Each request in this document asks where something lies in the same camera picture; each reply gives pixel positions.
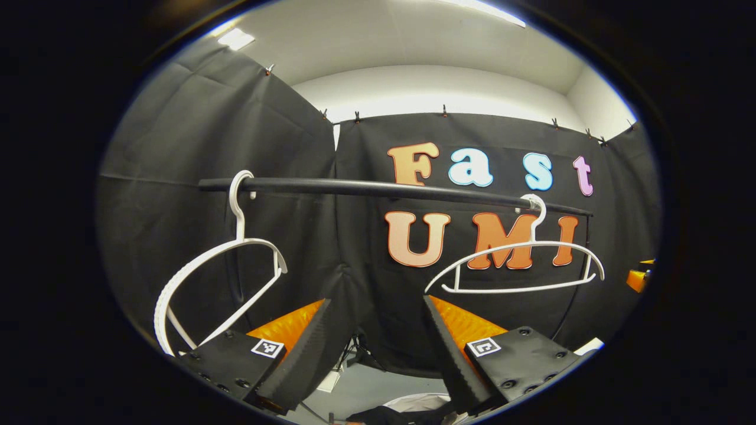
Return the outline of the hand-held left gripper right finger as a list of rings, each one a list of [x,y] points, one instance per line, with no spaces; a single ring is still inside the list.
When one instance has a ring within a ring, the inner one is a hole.
[[[594,355],[531,326],[505,330],[435,296],[423,297],[423,322],[455,411],[471,416],[545,389]]]

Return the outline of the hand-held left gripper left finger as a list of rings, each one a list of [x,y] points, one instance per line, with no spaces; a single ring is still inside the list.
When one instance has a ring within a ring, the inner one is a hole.
[[[311,302],[247,334],[226,330],[178,360],[225,394],[286,414],[327,375],[330,299]]]

